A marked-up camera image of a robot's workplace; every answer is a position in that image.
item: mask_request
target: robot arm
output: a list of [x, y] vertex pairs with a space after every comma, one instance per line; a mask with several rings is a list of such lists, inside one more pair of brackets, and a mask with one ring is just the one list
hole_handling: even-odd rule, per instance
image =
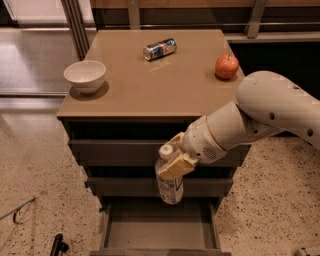
[[183, 176], [198, 162], [211, 164], [233, 147], [283, 131], [320, 149], [320, 101], [287, 78], [268, 71], [252, 73], [239, 84], [237, 101], [199, 118], [161, 147], [159, 153], [168, 161], [159, 175]]

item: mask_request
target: terrazzo floor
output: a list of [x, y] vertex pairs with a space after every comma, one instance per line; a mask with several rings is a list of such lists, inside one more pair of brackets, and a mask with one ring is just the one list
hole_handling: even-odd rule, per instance
[[[29, 35], [25, 40], [36, 36], [43, 42], [48, 38], [71, 42], [68, 32]], [[0, 36], [0, 52], [6, 47], [17, 49], [14, 44], [21, 42], [15, 39], [8, 46]], [[45, 52], [61, 50], [55, 44], [47, 45], [52, 48]], [[61, 57], [61, 65], [76, 61], [70, 49], [65, 52], [70, 56]], [[41, 64], [38, 57], [32, 61]], [[67, 90], [51, 87], [62, 81], [59, 72], [53, 77], [55, 82], [50, 79], [52, 83], [46, 84], [35, 69], [34, 75], [24, 77], [27, 86], [22, 88], [37, 90], [42, 84], [48, 85], [47, 91]], [[10, 79], [18, 77], [14, 63], [10, 70], [10, 76], [1, 71], [2, 89], [10, 89], [8, 83], [14, 81]], [[13, 223], [12, 214], [0, 221], [0, 256], [50, 255], [57, 233], [63, 234], [70, 247], [64, 255], [89, 255], [90, 250], [99, 249], [101, 206], [85, 188], [86, 176], [56, 118], [61, 103], [62, 99], [0, 98], [0, 216], [30, 197], [36, 198], [17, 215], [20, 224]], [[275, 137], [253, 143], [216, 215], [222, 250], [233, 256], [290, 256], [300, 247], [320, 245], [319, 166], [320, 151], [299, 138]]]

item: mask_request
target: apple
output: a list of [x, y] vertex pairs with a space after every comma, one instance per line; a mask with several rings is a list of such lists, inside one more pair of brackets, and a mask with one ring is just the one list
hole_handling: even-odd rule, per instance
[[217, 61], [215, 72], [221, 79], [231, 79], [238, 71], [239, 61], [232, 54], [223, 54]]

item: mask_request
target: aluminum can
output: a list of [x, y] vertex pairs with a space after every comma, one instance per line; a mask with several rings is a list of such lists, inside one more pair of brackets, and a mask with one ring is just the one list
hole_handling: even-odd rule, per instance
[[183, 197], [183, 178], [178, 177], [172, 180], [162, 179], [158, 175], [158, 170], [165, 162], [166, 160], [159, 158], [155, 166], [158, 188], [162, 201], [174, 205], [179, 203]]
[[146, 60], [154, 60], [175, 52], [177, 43], [173, 38], [158, 43], [147, 45], [143, 48], [143, 56]]

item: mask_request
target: bottle cap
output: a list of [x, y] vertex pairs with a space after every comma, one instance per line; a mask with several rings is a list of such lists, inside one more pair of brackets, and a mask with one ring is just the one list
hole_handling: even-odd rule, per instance
[[159, 154], [162, 159], [169, 160], [173, 153], [173, 147], [169, 144], [164, 144], [159, 149]]

